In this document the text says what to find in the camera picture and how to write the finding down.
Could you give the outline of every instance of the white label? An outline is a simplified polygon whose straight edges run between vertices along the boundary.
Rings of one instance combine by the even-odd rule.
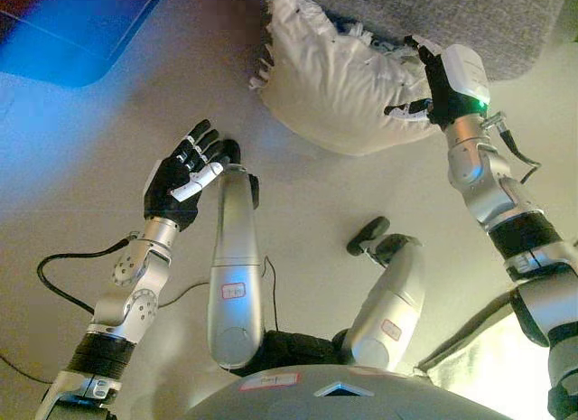
[[[389,337],[391,337],[394,341],[399,341],[401,337],[401,329],[391,322],[389,319],[385,319],[381,324],[381,330]]]
[[[245,296],[245,284],[244,283],[231,283],[229,285],[223,285],[220,288],[223,295],[223,300],[232,300],[233,298],[242,298]]]
[[[297,384],[297,382],[299,382],[298,373],[282,373],[279,375],[270,375],[267,377],[252,378],[248,381],[245,381],[243,385],[240,387],[239,391],[290,387]]]

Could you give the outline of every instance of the red label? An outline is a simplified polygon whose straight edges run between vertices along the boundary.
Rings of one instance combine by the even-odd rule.
[[[385,319],[381,324],[381,330],[391,337],[394,341],[399,341],[401,337],[401,328],[391,322],[389,319]]]
[[[235,298],[242,298],[245,296],[245,284],[244,283],[230,283],[228,285],[223,285],[220,288],[223,300],[232,300]]]

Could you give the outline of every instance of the robotic hand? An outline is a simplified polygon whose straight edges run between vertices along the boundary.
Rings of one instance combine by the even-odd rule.
[[[220,141],[203,120],[156,163],[144,188],[144,231],[118,259],[82,342],[35,420],[116,418],[101,407],[114,401],[135,345],[154,320],[177,233],[197,217],[200,192],[223,172],[230,159],[225,151],[235,145]]]
[[[385,114],[427,117],[445,133],[450,183],[488,233],[517,284],[510,302],[526,336],[550,347],[556,419],[578,418],[578,250],[563,241],[523,184],[539,163],[522,155],[498,112],[487,118],[489,88],[480,56],[463,45],[434,53],[409,36],[425,64],[431,100],[386,107]],[[518,182],[489,138],[496,127],[508,149],[532,170]]]

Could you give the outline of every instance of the beige floor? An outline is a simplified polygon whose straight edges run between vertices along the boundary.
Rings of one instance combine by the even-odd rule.
[[[359,159],[310,145],[247,90],[255,24],[229,0],[163,0],[94,85],[58,89],[0,75],[4,355],[46,378],[67,364],[89,316],[42,288],[37,262],[101,249],[140,229],[154,160],[204,117],[241,143],[247,168],[261,179],[257,222],[279,276],[281,330],[329,338],[350,325],[379,272],[344,246],[380,214],[424,243],[427,299],[406,365],[510,287],[499,254],[447,182],[443,135]],[[492,86],[492,110],[508,112],[522,151],[544,164],[528,189],[567,238],[578,232],[577,70],[578,44],[553,42],[529,74]],[[520,177],[525,167],[507,157]],[[216,192],[208,190],[197,221],[178,239],[163,300],[207,276],[215,223]],[[94,303],[114,260],[58,262],[47,273]],[[206,302],[201,287],[159,313],[123,377],[119,419],[174,418],[234,379],[207,352]],[[271,328],[269,295],[265,311]],[[45,386],[5,365],[0,382],[0,417],[30,418]]]

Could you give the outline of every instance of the black cable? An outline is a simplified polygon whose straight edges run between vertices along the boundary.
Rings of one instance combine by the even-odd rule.
[[[129,235],[126,238],[122,238],[114,246],[111,246],[111,247],[107,248],[106,250],[98,251],[96,253],[62,253],[59,255],[48,256],[48,257],[44,258],[40,264],[38,264],[38,267],[36,268],[36,274],[38,275],[38,278],[40,279],[42,284],[45,285],[46,287],[48,287],[56,295],[59,295],[62,298],[64,298],[65,300],[68,300],[71,303],[76,304],[78,307],[81,307],[82,309],[86,310],[90,314],[94,314],[94,309],[92,307],[90,307],[88,304],[84,303],[83,301],[79,300],[78,298],[76,298],[70,294],[67,294],[66,292],[62,291],[61,289],[59,289],[58,287],[53,285],[46,278],[46,276],[44,275],[44,272],[42,270],[44,269],[44,266],[46,264],[48,264],[52,260],[56,260],[56,259],[88,259],[88,258],[92,258],[92,257],[101,257],[101,256],[109,255],[110,253],[114,253],[115,251],[118,251],[121,248],[126,247],[132,238],[135,238],[135,236]]]
[[[516,141],[514,140],[514,137],[512,136],[512,133],[509,131],[509,129],[499,133],[499,136],[502,137],[502,140],[504,141],[510,152],[514,154],[518,158],[518,160],[522,161],[523,163],[526,163],[527,165],[532,166],[530,171],[526,173],[526,175],[520,181],[520,183],[526,183],[529,177],[532,176],[532,174],[535,171],[537,171],[540,167],[542,167],[542,164],[539,163],[538,161],[534,161],[528,158],[517,149]]]
[[[510,292],[494,298],[483,309],[471,317],[450,339],[438,346],[430,355],[422,359],[417,368],[423,372],[439,364],[460,348],[462,341],[470,337],[488,318],[509,304]]]
[[[2,359],[2,361],[4,363],[6,363],[12,369],[17,371],[19,374],[27,377],[28,379],[31,379],[32,381],[40,382],[41,384],[51,384],[52,383],[52,381],[46,381],[46,380],[41,379],[41,378],[33,377],[31,374],[26,373],[23,370],[19,369],[17,366],[15,366],[15,364],[13,364],[9,359],[7,359],[1,352],[0,352],[0,359]]]
[[[275,314],[275,329],[279,331],[279,322],[277,321],[277,298],[276,298],[277,272],[275,271],[275,267],[271,263],[271,259],[269,259],[269,256],[265,256],[265,263],[266,264],[268,263],[269,266],[271,266],[271,269],[273,270],[273,312]]]
[[[208,285],[209,282],[198,282],[195,283],[194,285],[190,285],[189,287],[187,287],[184,291],[182,291],[180,294],[178,294],[176,296],[176,298],[172,299],[171,301],[169,301],[168,303],[164,303],[164,304],[160,304],[159,305],[159,309],[162,309],[163,307],[166,307],[167,305],[171,305],[176,303],[177,301],[179,301],[181,298],[184,297],[184,295],[189,292],[191,289],[198,287],[198,286],[203,286],[203,285]]]

